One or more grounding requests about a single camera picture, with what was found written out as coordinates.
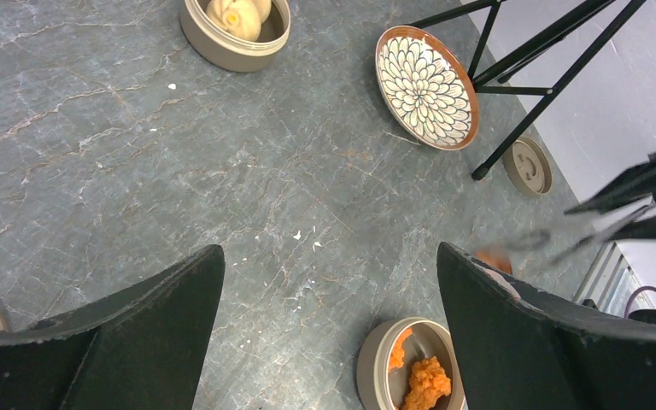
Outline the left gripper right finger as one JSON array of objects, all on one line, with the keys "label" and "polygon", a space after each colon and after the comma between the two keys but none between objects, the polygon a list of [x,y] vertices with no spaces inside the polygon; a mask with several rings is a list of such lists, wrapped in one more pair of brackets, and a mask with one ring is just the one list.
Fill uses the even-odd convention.
[{"label": "left gripper right finger", "polygon": [[451,243],[437,280],[471,409],[656,409],[656,325],[578,305]]}]

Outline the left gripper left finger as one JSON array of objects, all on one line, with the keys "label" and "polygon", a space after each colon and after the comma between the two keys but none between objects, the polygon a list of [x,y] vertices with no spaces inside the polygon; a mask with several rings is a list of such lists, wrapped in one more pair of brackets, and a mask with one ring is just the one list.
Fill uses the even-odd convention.
[{"label": "left gripper left finger", "polygon": [[189,409],[223,288],[209,245],[98,301],[0,331],[0,409]]}]

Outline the small sausage piece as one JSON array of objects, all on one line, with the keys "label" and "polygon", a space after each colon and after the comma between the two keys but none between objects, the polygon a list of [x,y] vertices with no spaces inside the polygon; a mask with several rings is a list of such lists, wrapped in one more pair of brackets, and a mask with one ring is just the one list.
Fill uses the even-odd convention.
[{"label": "small sausage piece", "polygon": [[507,252],[501,247],[484,247],[474,252],[474,255],[497,270],[513,275],[513,266]]}]

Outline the orange fried food piece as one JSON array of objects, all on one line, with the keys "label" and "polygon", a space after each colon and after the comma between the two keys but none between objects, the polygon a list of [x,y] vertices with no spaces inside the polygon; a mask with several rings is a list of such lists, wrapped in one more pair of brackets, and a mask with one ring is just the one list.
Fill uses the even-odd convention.
[{"label": "orange fried food piece", "polygon": [[404,367],[406,353],[403,344],[412,334],[413,329],[408,327],[396,338],[389,354],[388,372]]}]

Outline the metal tongs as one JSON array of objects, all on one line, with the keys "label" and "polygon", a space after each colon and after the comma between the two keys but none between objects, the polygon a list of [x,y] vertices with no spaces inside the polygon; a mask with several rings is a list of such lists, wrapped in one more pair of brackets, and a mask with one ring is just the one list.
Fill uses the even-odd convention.
[{"label": "metal tongs", "polygon": [[613,220],[595,211],[566,215],[549,225],[501,239],[495,246],[510,255],[546,252],[541,266],[554,267],[588,246],[611,242],[623,228],[655,210],[655,201],[651,201],[630,211],[622,211],[620,217]]}]

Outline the round bread bun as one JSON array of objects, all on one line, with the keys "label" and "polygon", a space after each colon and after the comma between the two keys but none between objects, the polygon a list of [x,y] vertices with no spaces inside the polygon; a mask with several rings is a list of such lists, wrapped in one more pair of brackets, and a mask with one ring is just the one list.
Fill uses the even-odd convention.
[{"label": "round bread bun", "polygon": [[232,36],[254,42],[261,33],[261,15],[250,0],[212,0],[207,17]]}]

